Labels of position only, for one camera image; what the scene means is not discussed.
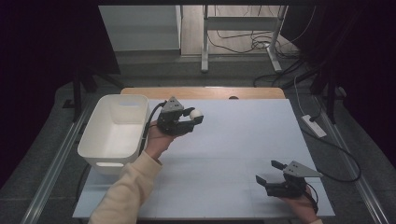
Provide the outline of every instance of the power strip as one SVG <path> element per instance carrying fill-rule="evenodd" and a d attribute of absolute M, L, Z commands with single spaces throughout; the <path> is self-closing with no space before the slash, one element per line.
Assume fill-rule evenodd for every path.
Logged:
<path fill-rule="evenodd" d="M 305 115 L 301 117 L 305 124 L 314 132 L 317 137 L 323 137 L 326 136 L 327 134 L 323 131 L 323 129 L 320 128 L 320 126 L 317 124 L 316 121 L 311 121 L 309 120 L 311 116 Z"/>

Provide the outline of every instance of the white ball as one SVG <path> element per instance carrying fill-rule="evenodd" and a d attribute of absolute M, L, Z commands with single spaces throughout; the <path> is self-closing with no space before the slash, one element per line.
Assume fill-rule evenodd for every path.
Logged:
<path fill-rule="evenodd" d="M 197 109 L 194 109 L 190 112 L 190 119 L 195 119 L 200 116 L 202 116 L 202 112 Z"/>

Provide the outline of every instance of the beige sleeve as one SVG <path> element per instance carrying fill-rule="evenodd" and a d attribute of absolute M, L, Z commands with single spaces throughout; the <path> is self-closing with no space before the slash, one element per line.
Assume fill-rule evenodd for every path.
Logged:
<path fill-rule="evenodd" d="M 161 168 L 145 151 L 134 163 L 125 164 L 120 179 L 108 189 L 89 223 L 136 223 L 139 208 L 151 193 Z"/>
<path fill-rule="evenodd" d="M 323 224 L 323 222 L 321 221 L 321 219 L 318 219 L 318 220 L 311 222 L 309 224 Z"/>

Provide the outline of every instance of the white wall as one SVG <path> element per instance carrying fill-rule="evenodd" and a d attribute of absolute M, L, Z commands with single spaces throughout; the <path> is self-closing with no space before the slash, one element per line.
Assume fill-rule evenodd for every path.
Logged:
<path fill-rule="evenodd" d="M 99 6 L 114 51 L 180 49 L 180 6 Z"/>

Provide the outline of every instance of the white plastic bin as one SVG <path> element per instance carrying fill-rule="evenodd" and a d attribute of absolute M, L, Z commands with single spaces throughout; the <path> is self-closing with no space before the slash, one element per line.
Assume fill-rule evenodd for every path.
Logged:
<path fill-rule="evenodd" d="M 119 174 L 125 163 L 138 156 L 149 113 L 146 96 L 102 97 L 82 135 L 78 154 L 100 174 Z"/>

